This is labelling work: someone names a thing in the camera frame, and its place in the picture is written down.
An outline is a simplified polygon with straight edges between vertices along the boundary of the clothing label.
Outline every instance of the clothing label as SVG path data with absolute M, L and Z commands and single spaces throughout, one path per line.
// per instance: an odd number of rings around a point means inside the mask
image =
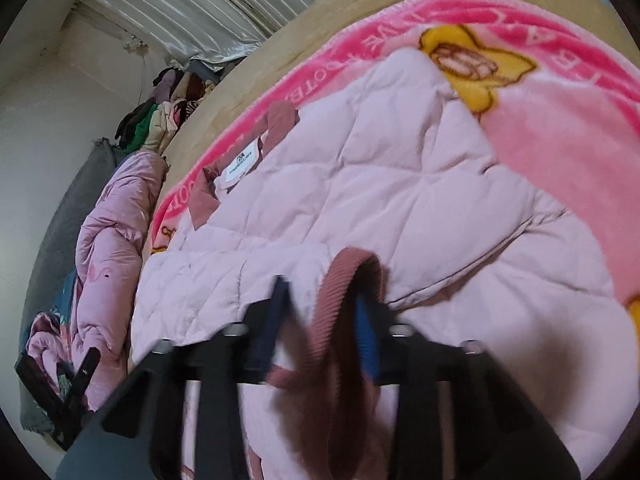
M 254 164 L 258 162 L 259 156 L 258 139 L 255 139 L 225 168 L 223 172 L 225 183 L 233 180 L 237 181 L 245 176 Z

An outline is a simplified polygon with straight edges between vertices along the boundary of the pink strap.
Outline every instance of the pink strap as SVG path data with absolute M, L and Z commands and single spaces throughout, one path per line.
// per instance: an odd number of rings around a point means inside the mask
M 382 297 L 376 255 L 346 248 L 322 280 L 302 368 L 274 366 L 267 378 L 272 386 L 305 396 L 301 456 L 314 480 L 351 480 L 364 454 L 376 392 L 360 372 L 354 336 L 352 285 L 358 282 Z
M 293 104 L 288 101 L 276 101 L 269 106 L 267 113 L 255 123 L 254 127 L 244 136 L 240 137 L 229 150 L 212 164 L 201 168 L 195 177 L 193 189 L 187 202 L 193 228 L 197 231 L 206 224 L 209 217 L 220 206 L 220 200 L 209 187 L 209 182 L 222 174 L 222 171 L 255 139 L 267 130 L 264 145 L 259 145 L 260 156 L 254 169 L 260 164 L 265 156 L 281 143 L 287 134 L 298 122 L 298 112 Z

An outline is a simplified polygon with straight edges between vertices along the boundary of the pile of clothes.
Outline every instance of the pile of clothes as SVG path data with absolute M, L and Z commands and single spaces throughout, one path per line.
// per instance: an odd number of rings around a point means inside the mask
M 116 139 L 124 153 L 137 150 L 162 155 L 180 126 L 215 88 L 194 72 L 165 68 L 154 79 L 151 97 L 120 121 Z
M 100 351 L 85 396 L 97 410 L 127 374 L 127 339 L 142 247 L 167 164 L 151 152 L 127 157 L 82 223 L 75 268 L 52 309 L 39 313 L 24 346 L 61 397 L 90 348 Z

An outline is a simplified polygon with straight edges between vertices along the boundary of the pink puffer jacket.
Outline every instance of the pink puffer jacket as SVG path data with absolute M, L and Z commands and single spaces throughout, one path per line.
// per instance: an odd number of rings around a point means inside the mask
M 91 347 L 100 364 L 86 391 L 99 408 L 127 373 L 123 352 L 142 267 L 140 252 L 166 163 L 152 152 L 135 152 L 116 170 L 80 229 L 76 268 L 82 293 L 72 311 L 71 357 L 78 368 Z

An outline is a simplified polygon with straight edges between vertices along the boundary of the black clip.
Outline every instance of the black clip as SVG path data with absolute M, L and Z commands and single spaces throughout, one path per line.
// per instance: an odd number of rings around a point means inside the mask
M 362 367 L 375 382 L 399 384 L 389 480 L 440 479 L 444 471 L 468 480 L 580 479 L 544 416 L 480 343 L 429 341 L 366 294 L 356 298 L 356 339 Z M 377 369 L 363 360 L 371 348 L 379 354 Z M 439 383 L 449 385 L 449 413 Z M 453 432 L 447 464 L 443 426 Z
M 290 309 L 289 285 L 277 278 L 268 300 L 211 339 L 156 343 L 82 430 L 56 478 L 179 480 L 186 381 L 200 381 L 196 480 L 249 480 L 238 383 L 264 380 Z
M 15 363 L 18 377 L 53 424 L 53 441 L 64 451 L 73 444 L 88 415 L 83 402 L 84 392 L 99 362 L 100 351 L 97 348 L 89 348 L 78 371 L 71 379 L 71 386 L 64 399 L 60 399 L 49 386 L 44 372 L 32 357 L 26 353 L 20 354 Z

